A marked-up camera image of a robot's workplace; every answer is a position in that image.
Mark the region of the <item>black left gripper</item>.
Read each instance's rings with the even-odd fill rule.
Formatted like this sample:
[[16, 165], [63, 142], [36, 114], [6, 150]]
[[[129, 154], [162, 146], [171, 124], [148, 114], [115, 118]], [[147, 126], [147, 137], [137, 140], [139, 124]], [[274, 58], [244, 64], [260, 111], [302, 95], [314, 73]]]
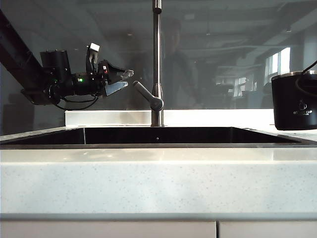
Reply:
[[134, 75], [134, 70], [123, 69], [110, 64], [107, 60], [102, 60], [98, 64], [98, 76], [100, 78], [101, 92], [109, 96], [128, 86], [127, 81], [112, 83], [112, 78], [120, 77], [127, 79]]

